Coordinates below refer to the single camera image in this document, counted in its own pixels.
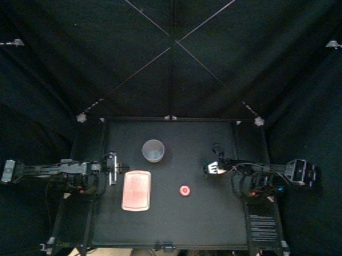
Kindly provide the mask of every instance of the black tent enclosure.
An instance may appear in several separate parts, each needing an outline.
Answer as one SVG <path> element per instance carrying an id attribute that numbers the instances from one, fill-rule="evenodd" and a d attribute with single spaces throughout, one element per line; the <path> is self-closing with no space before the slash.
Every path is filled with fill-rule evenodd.
<path id="1" fill-rule="evenodd" d="M 0 174 L 15 160 L 32 175 L 0 185 L 0 255 L 46 255 L 40 244 L 56 255 L 72 247 L 340 255 L 341 8 L 337 0 L 2 1 Z M 158 163 L 142 154 L 150 139 L 165 144 Z M 231 172 L 206 178 L 218 144 L 250 166 L 226 163 Z M 124 173 L 110 186 L 100 172 L 96 193 L 64 198 L 60 176 L 31 167 L 67 168 L 70 184 L 74 162 L 60 160 L 106 166 L 112 151 L 127 170 L 151 173 L 144 212 L 122 209 Z M 234 195 L 238 167 L 258 173 L 251 164 L 294 159 L 315 164 L 315 186 L 286 186 L 267 207 L 250 207 Z M 259 243 L 261 221 L 277 246 Z"/>

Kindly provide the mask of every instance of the black fabric ceiling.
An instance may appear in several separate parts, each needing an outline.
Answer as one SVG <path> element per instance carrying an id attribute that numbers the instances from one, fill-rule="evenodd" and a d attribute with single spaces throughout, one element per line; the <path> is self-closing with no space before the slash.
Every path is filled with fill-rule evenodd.
<path id="1" fill-rule="evenodd" d="M 26 43 L 6 51 L 24 72 L 35 65 L 44 69 L 43 86 L 74 117 L 86 110 L 254 117 L 242 101 L 267 116 L 337 34 L 341 5 L 333 0 L 3 1 L 7 35 Z"/>

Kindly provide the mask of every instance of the red round object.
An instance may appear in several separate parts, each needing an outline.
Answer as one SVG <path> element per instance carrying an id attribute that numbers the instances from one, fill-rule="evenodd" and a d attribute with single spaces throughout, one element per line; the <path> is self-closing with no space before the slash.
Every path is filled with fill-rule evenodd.
<path id="1" fill-rule="evenodd" d="M 179 193 L 182 196 L 189 196 L 190 195 L 190 187 L 189 186 L 182 186 L 179 189 Z"/>

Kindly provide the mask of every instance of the black table surface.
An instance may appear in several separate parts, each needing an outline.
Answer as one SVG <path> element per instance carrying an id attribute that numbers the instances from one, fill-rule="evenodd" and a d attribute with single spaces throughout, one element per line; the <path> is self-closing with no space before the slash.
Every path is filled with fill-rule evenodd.
<path id="1" fill-rule="evenodd" d="M 229 122 L 110 123 L 106 151 L 116 152 L 119 162 L 128 164 L 130 170 L 151 172 L 151 201 L 147 211 L 122 209 L 124 175 L 119 175 L 118 184 L 107 186 L 98 201 L 94 246 L 246 246 L 245 213 L 231 191 L 230 174 L 209 178 L 203 176 L 203 166 L 217 160 L 211 151 L 215 143 L 225 148 L 226 157 L 234 158 L 237 152 L 245 159 L 262 157 L 259 138 L 246 141 L 246 138 L 259 136 L 255 127 L 241 127 L 245 142 L 235 140 L 238 134 L 234 134 Z M 150 139 L 161 140 L 166 146 L 159 163 L 150 163 L 142 154 L 143 144 Z M 179 194 L 182 185 L 190 186 L 189 197 Z"/>

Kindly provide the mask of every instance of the pink rectangular block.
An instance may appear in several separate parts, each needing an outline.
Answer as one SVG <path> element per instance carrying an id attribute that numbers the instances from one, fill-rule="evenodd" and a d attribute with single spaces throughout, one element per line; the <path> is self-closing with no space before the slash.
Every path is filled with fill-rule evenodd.
<path id="1" fill-rule="evenodd" d="M 147 211 L 150 208 L 151 173 L 131 171 L 124 175 L 123 210 Z"/>

